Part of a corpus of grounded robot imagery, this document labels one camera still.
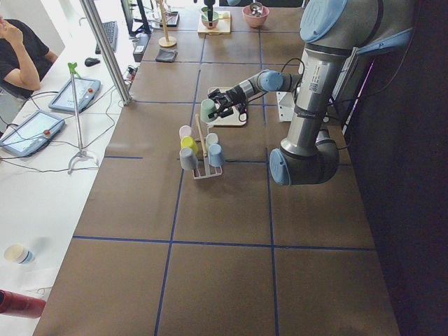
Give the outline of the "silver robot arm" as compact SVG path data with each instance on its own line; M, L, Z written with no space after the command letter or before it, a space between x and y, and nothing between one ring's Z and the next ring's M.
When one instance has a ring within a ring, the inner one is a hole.
M413 1L310 1L300 22L303 74L262 70L214 90L202 102L202 121L227 117L258 93L296 92L288 135L269 155L270 172L280 185L325 183L337 171L339 151L323 118L345 60L353 50L380 55L406 46L413 14Z

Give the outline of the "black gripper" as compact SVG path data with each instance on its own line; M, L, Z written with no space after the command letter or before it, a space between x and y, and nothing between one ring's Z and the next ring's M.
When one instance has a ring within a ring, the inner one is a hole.
M213 100L207 113L209 119L226 118L234 113L233 106L238 106L239 109L242 109L246 105L246 95L240 85L236 85L225 92L217 88L208 94L208 98ZM215 103L226 102L227 100L229 100L231 106Z
M208 22L213 22L214 20L214 10L213 10L214 4L215 0L204 0Z

